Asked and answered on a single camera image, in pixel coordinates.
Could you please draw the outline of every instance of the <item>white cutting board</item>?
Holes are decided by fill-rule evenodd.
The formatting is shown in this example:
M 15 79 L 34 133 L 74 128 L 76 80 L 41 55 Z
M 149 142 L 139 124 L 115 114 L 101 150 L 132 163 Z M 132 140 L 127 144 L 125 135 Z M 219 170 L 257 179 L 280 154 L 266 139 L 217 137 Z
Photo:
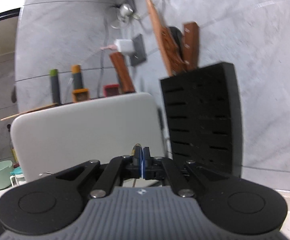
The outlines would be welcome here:
M 28 182 L 92 159 L 108 163 L 131 154 L 137 143 L 151 156 L 164 155 L 157 107 L 147 93 L 24 114 L 12 123 L 11 137 Z

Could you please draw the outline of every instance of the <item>green plastic container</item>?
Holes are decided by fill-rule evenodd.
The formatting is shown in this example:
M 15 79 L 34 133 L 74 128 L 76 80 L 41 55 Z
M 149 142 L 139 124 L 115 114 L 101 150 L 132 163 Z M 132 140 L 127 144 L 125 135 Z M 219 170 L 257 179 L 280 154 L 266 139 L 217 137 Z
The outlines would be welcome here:
M 11 185 L 11 172 L 14 170 L 12 161 L 0 162 L 0 189 L 7 188 Z

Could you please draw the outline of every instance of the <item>wooden knife handle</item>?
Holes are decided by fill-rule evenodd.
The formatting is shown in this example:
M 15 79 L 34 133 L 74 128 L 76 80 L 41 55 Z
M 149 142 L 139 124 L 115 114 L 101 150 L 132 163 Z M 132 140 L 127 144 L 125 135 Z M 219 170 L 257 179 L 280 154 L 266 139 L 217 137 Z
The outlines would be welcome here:
M 184 24 L 183 59 L 187 71 L 196 69 L 199 54 L 199 27 L 195 22 Z
M 124 94 L 135 92 L 133 82 L 131 80 L 131 77 L 129 76 L 128 69 L 125 65 L 124 56 L 120 52 L 114 52 L 111 53 L 109 57 L 116 69 L 118 78 L 121 82 L 122 92 Z

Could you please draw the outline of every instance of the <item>white power adapter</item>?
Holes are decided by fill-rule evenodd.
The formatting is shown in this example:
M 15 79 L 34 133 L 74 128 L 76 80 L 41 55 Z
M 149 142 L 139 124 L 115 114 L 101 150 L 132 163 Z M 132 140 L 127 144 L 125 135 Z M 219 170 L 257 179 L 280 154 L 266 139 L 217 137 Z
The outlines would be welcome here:
M 114 44 L 117 47 L 117 51 L 126 56 L 132 56 L 135 54 L 134 43 L 128 39 L 116 39 Z

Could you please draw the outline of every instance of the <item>ribbed surface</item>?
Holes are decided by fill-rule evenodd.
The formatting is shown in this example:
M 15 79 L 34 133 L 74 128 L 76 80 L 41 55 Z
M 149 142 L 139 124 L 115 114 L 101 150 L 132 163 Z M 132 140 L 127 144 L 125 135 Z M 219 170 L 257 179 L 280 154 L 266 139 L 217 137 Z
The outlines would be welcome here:
M 83 214 L 69 227 L 44 236 L 21 236 L 6 232 L 0 240 L 285 240 L 272 232 L 261 236 L 239 236 L 211 223 L 192 198 L 173 194 L 170 187 L 116 187 L 102 199 L 90 200 Z

